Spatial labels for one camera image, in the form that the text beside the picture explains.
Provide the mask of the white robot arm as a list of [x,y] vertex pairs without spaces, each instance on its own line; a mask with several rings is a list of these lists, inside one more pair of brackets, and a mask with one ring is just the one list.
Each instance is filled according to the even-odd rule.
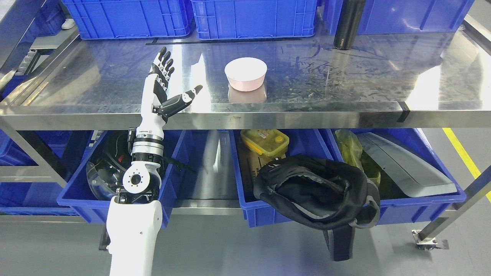
[[162,130],[137,128],[132,161],[123,176],[124,191],[111,199],[106,229],[112,255],[111,276],[150,276],[155,243],[163,221],[158,200],[163,157]]

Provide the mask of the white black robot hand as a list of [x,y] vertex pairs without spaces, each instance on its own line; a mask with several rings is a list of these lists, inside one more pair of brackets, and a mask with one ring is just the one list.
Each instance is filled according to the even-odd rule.
[[142,121],[136,128],[136,135],[163,140],[163,127],[168,119],[185,109],[203,89],[202,85],[184,91],[172,98],[167,96],[170,77],[174,72],[171,52],[163,47],[155,56],[145,78],[140,115]]

